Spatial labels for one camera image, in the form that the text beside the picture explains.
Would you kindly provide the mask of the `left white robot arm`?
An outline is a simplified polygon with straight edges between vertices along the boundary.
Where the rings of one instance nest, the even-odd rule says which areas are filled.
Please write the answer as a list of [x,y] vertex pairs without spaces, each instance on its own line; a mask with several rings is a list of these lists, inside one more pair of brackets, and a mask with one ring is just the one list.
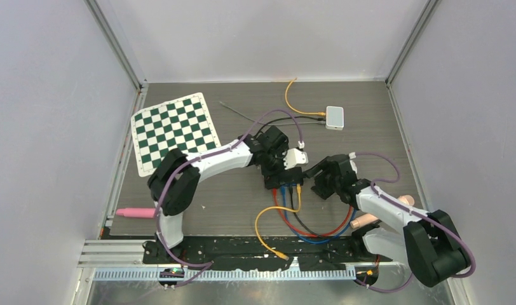
[[242,135],[204,152],[170,150],[147,181],[156,204],[154,216],[158,220],[160,256],[169,263],[182,258],[183,213],[199,183],[235,168],[256,166],[263,176],[264,187],[278,189],[287,184],[302,184],[302,166],[308,161],[304,142],[290,148],[288,137],[275,126],[257,136]]

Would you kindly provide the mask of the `green white chessboard mat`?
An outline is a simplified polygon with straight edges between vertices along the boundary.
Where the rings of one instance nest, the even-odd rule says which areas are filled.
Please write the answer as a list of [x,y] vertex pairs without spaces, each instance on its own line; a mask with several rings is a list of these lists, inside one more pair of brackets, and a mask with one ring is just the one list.
[[221,146],[201,92],[143,108],[130,126],[139,177],[153,174],[172,149],[201,153]]

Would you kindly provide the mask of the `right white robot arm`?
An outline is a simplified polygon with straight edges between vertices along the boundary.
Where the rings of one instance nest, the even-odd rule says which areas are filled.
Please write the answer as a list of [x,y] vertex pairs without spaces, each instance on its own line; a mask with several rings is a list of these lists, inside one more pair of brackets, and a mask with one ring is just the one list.
[[327,156],[303,172],[305,178],[314,180],[311,189],[319,197],[327,199],[336,194],[343,203],[377,217],[391,228],[370,223],[355,229],[351,234],[353,256],[360,261],[373,255],[392,259],[407,266],[427,287],[449,278],[471,276],[476,260],[449,214],[410,206],[383,191],[377,185],[379,179],[358,178],[358,155]]

